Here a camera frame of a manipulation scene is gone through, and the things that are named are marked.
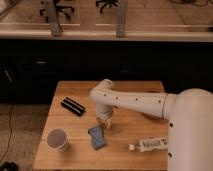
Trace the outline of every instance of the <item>glass panel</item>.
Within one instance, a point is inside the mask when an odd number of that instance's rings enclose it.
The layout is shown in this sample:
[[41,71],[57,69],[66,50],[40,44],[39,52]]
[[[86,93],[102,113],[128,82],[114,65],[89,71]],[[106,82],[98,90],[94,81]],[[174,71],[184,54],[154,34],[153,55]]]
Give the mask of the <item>glass panel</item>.
[[[213,0],[128,0],[126,17],[126,37],[138,37],[140,34],[173,33],[194,34],[212,33]],[[0,0],[0,10],[8,0]],[[73,6],[59,13],[63,35],[95,36],[103,39],[107,36],[116,38],[117,8],[109,5],[100,12],[104,3],[96,4],[96,0],[61,0],[58,5]],[[44,16],[39,14],[43,8],[41,0],[19,0],[7,13],[0,17],[2,30],[49,31],[50,26]]]
[[207,5],[206,0],[194,3],[130,0],[126,29],[136,32],[208,32],[212,20],[213,5]]

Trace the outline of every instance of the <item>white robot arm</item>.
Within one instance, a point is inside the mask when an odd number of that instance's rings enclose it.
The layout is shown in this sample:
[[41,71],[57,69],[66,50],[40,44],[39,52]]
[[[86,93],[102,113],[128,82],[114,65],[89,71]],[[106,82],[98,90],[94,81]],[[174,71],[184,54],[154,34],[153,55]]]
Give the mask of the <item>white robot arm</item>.
[[169,120],[168,171],[213,171],[213,95],[201,89],[182,93],[113,91],[101,81],[90,92],[97,117],[110,127],[113,106]]

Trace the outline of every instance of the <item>paper cup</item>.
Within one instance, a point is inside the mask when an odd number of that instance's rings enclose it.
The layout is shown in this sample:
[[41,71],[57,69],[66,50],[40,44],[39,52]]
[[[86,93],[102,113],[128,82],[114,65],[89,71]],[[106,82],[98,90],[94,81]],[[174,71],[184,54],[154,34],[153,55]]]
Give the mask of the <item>paper cup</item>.
[[66,132],[61,128],[53,129],[47,136],[47,144],[58,152],[64,152],[69,147]]

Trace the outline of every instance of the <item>black object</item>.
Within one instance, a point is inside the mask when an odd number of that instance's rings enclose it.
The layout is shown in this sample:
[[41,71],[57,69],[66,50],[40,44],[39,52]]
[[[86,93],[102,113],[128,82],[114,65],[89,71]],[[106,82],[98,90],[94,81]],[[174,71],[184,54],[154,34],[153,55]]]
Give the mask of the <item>black object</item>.
[[96,7],[98,7],[99,6],[99,3],[104,3],[103,5],[102,5],[102,7],[101,7],[101,9],[100,9],[100,13],[103,13],[103,9],[107,6],[107,5],[109,5],[109,7],[111,8],[112,7],[112,5],[114,5],[114,6],[116,6],[117,7],[117,2],[118,2],[118,0],[98,0],[98,1],[96,1],[95,2],[95,5],[96,5]]
[[78,116],[82,116],[85,112],[85,107],[77,103],[76,101],[66,97],[62,102],[61,105],[72,111],[73,113],[77,114]]
[[97,150],[103,147],[104,145],[106,145],[106,141],[104,140],[104,137],[103,137],[103,129],[100,125],[90,128],[88,130],[88,133],[92,137],[91,142],[94,149]]
[[18,171],[18,165],[14,162],[4,162],[0,166],[0,171]]
[[[71,12],[74,12],[74,11],[75,11],[75,8],[73,8],[72,6],[60,6],[60,5],[58,5],[58,3],[60,2],[60,0],[53,0],[53,2],[54,2],[55,9],[56,9],[57,13],[58,13],[58,12],[63,13],[64,16],[67,18],[67,20],[70,20],[70,15],[69,15],[67,12],[64,12],[63,10],[64,10],[64,9],[70,9]],[[43,12],[44,12],[44,11],[46,11],[45,8],[40,9],[39,14],[40,14],[41,16],[43,16]]]

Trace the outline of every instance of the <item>gray floor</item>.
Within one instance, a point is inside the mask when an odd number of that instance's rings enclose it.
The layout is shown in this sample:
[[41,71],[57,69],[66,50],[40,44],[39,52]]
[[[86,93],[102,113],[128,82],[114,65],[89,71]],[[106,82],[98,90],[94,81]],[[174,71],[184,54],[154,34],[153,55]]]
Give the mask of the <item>gray floor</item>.
[[20,171],[32,170],[48,110],[48,104],[0,104],[0,159],[7,149],[10,136],[9,119],[12,116],[12,136],[3,161],[14,161],[19,165]]

